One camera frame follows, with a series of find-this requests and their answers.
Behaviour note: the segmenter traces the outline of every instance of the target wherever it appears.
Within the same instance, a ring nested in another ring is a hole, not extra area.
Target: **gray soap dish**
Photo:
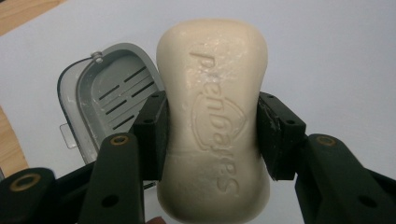
[[[163,91],[158,71],[133,44],[114,45],[67,67],[58,80],[58,97],[84,161],[96,160],[107,136],[128,132],[156,91]]]

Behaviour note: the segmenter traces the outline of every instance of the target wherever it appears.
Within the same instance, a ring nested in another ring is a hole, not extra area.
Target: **wooden surface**
[[[7,0],[0,3],[0,35],[43,14],[65,0]],[[28,168],[20,144],[0,106],[0,167],[5,177]]]

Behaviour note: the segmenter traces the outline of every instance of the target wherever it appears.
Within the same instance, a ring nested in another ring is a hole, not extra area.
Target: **white soap bar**
[[[269,198],[256,137],[262,35],[241,21],[182,22],[160,40],[157,64],[170,106],[161,206],[184,223],[253,219]]]

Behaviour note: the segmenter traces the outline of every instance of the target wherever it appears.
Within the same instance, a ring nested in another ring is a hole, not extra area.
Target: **white table surface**
[[[120,42],[155,50],[165,30],[194,18],[247,21],[263,33],[269,63],[262,91],[282,100],[307,134],[344,141],[367,168],[396,178],[395,1],[69,0],[0,37],[0,105],[30,167],[62,176],[82,166],[59,130],[56,84],[69,64]],[[273,182],[251,223],[303,223],[293,182]],[[170,219],[155,189],[147,218]]]

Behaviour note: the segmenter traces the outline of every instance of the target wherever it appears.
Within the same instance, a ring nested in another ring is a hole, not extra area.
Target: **soap dish lid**
[[[83,160],[95,161],[107,136],[128,132],[156,91],[163,91],[157,68],[133,44],[111,46],[65,68],[58,79],[58,98]],[[61,126],[67,144],[66,129]]]

